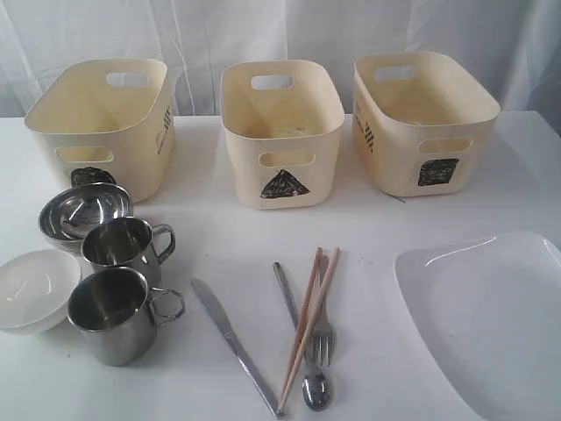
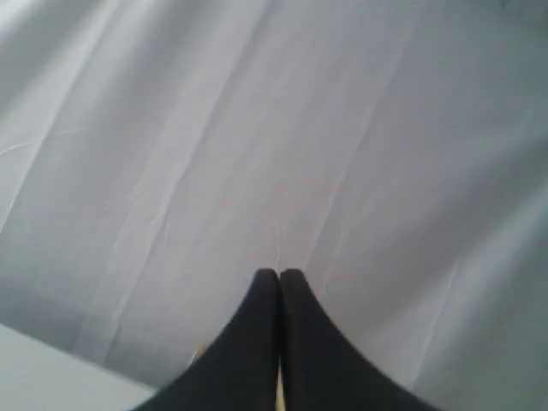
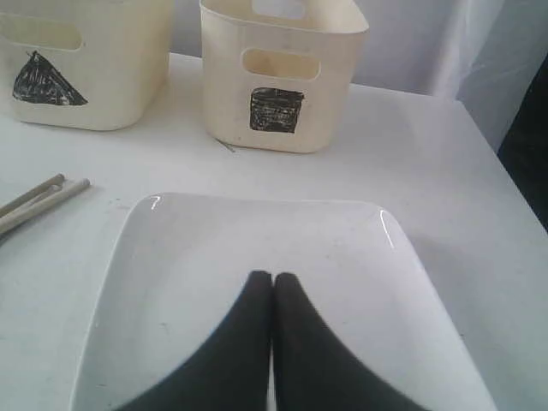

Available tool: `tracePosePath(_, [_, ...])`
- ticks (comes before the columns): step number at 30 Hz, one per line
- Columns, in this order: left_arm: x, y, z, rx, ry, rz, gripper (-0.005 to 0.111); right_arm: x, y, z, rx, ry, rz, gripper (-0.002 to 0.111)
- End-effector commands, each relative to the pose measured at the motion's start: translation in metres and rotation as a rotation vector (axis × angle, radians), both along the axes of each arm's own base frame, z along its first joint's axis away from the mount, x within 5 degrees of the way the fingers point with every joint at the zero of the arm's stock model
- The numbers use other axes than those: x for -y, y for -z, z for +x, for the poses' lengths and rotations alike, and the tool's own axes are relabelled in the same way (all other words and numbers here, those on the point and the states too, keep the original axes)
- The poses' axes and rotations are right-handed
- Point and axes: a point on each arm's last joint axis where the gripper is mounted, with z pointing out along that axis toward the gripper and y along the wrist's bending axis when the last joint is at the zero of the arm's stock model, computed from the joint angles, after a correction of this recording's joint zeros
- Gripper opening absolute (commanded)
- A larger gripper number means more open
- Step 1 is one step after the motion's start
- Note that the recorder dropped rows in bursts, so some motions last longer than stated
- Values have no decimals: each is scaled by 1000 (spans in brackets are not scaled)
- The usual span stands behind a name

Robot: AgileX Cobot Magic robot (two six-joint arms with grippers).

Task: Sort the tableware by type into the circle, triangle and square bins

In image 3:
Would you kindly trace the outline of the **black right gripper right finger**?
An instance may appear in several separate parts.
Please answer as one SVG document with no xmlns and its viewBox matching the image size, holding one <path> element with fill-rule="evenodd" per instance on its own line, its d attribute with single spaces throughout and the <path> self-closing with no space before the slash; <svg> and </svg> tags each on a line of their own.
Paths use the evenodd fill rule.
<svg viewBox="0 0 548 411">
<path fill-rule="evenodd" d="M 274 282 L 273 373 L 279 410 L 421 410 L 339 340 L 298 277 Z"/>
</svg>

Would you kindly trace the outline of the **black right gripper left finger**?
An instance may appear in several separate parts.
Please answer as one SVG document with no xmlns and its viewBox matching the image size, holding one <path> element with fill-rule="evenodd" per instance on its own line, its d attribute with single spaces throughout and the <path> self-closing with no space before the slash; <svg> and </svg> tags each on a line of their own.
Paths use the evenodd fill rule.
<svg viewBox="0 0 548 411">
<path fill-rule="evenodd" d="M 266 410 L 272 275 L 253 271 L 217 329 L 174 372 L 121 410 Z"/>
</svg>

